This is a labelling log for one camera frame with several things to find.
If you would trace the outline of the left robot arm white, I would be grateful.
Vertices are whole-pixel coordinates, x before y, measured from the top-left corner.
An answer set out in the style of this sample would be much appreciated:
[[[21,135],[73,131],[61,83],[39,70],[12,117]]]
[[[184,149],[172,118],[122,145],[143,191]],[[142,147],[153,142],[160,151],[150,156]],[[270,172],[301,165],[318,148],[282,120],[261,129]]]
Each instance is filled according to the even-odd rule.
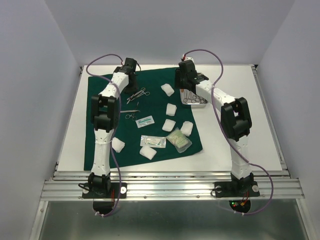
[[[91,97],[90,121],[94,131],[94,159],[88,177],[88,188],[100,197],[111,193],[110,148],[113,134],[118,127],[120,109],[119,97],[123,91],[138,90],[136,80],[137,61],[126,58],[122,66],[116,67],[106,87]]]

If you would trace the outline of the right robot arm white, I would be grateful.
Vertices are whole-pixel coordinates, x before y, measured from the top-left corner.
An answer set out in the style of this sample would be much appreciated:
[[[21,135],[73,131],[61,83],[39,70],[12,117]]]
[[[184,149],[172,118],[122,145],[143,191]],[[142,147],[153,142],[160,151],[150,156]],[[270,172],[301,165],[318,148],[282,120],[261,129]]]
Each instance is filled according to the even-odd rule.
[[[235,98],[214,86],[203,74],[198,74],[192,60],[183,60],[175,71],[174,86],[189,90],[212,104],[219,127],[230,146],[230,181],[216,181],[212,195],[216,198],[258,197],[259,187],[254,180],[248,154],[248,136],[252,119],[245,98]]]

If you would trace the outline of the stainless steel tray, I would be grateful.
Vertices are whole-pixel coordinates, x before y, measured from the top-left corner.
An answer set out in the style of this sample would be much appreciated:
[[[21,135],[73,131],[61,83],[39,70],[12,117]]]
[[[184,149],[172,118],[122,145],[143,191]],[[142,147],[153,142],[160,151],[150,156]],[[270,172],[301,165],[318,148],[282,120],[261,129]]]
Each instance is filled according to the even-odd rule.
[[[192,91],[187,89],[180,89],[180,100],[184,106],[190,106],[191,108],[204,108],[207,105],[207,101]]]

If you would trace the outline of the steel hemostat forceps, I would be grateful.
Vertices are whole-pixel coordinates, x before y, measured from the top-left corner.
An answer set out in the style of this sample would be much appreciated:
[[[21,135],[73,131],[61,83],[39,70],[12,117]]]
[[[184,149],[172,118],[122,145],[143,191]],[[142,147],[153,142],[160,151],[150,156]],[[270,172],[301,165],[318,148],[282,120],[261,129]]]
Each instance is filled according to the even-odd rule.
[[[132,113],[130,113],[130,114],[127,114],[127,115],[125,116],[125,119],[126,119],[126,120],[136,121],[136,120],[137,120],[137,117],[136,117],[135,113],[132,112]]]
[[[141,96],[149,96],[150,92],[146,91],[146,88],[143,87],[141,88],[138,92],[134,93],[133,95],[131,95],[130,97],[127,98],[127,103],[132,102],[133,100],[141,97]]]

